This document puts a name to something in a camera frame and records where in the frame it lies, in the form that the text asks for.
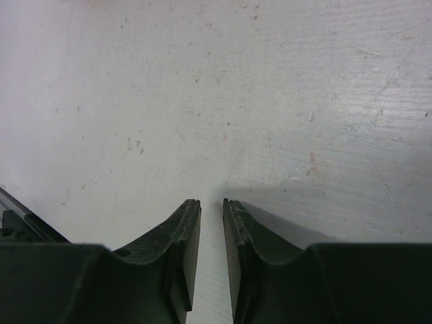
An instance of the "black plastic bracket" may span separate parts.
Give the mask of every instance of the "black plastic bracket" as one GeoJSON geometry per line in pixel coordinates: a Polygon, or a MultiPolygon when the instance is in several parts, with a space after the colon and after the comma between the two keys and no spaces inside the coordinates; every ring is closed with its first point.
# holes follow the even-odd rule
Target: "black plastic bracket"
{"type": "MultiPolygon", "coordinates": [[[[10,208],[5,196],[0,203],[10,208]]],[[[113,252],[68,243],[28,209],[17,210],[3,212],[0,232],[2,323],[186,322],[198,257],[198,200],[186,200],[166,221],[113,252]]]]}
{"type": "Polygon", "coordinates": [[[223,202],[234,324],[432,323],[431,244],[305,251],[223,202]]]}

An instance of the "white floor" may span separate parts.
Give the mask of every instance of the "white floor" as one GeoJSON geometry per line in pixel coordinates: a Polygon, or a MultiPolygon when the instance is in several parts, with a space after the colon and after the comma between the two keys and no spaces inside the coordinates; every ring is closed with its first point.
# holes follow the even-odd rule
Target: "white floor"
{"type": "Polygon", "coordinates": [[[188,323],[231,323],[225,196],[336,240],[432,239],[431,18],[430,0],[1,0],[0,184],[111,248],[201,199],[188,323]]]}

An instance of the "concrete floor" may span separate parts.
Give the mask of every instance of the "concrete floor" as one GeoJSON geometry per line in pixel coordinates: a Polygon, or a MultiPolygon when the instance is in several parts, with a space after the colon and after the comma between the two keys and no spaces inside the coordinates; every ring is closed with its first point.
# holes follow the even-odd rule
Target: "concrete floor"
{"type": "Polygon", "coordinates": [[[111,248],[201,199],[188,323],[232,323],[225,196],[303,246],[301,229],[431,240],[431,16],[430,0],[1,0],[0,184],[111,248]]]}

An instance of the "stain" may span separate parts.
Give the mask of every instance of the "stain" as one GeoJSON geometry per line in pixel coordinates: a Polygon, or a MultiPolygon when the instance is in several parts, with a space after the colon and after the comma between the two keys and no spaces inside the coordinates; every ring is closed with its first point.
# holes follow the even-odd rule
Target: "stain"
{"type": "Polygon", "coordinates": [[[378,53],[378,52],[371,51],[370,49],[363,49],[361,47],[357,48],[356,52],[359,53],[359,54],[364,55],[364,57],[368,57],[368,56],[369,57],[381,56],[381,54],[378,53]]]}
{"type": "Polygon", "coordinates": [[[311,164],[310,170],[311,171],[318,171],[318,165],[317,165],[317,160],[315,159],[315,154],[313,154],[312,152],[309,154],[309,161],[311,164]]]}
{"type": "Polygon", "coordinates": [[[273,134],[269,132],[269,148],[271,149],[271,140],[273,140],[273,134]]]}

